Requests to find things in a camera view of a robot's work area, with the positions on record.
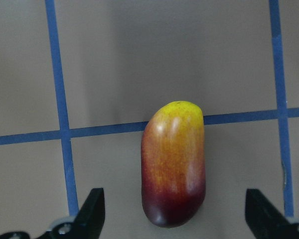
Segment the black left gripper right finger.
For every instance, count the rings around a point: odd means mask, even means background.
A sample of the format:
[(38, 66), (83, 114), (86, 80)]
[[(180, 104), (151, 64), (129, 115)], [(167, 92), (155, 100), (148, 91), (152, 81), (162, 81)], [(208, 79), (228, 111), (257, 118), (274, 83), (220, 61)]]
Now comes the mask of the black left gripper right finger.
[(292, 222), (259, 189), (247, 189), (245, 221), (257, 239), (299, 239), (299, 222)]

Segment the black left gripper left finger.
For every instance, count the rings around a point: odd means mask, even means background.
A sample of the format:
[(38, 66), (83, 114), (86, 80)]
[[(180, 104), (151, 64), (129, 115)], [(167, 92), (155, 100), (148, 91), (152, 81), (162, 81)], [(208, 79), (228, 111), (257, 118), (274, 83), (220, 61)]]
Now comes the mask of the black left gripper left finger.
[(98, 239), (105, 222), (103, 188), (93, 188), (77, 216), (71, 222), (62, 222), (45, 232), (41, 239)]

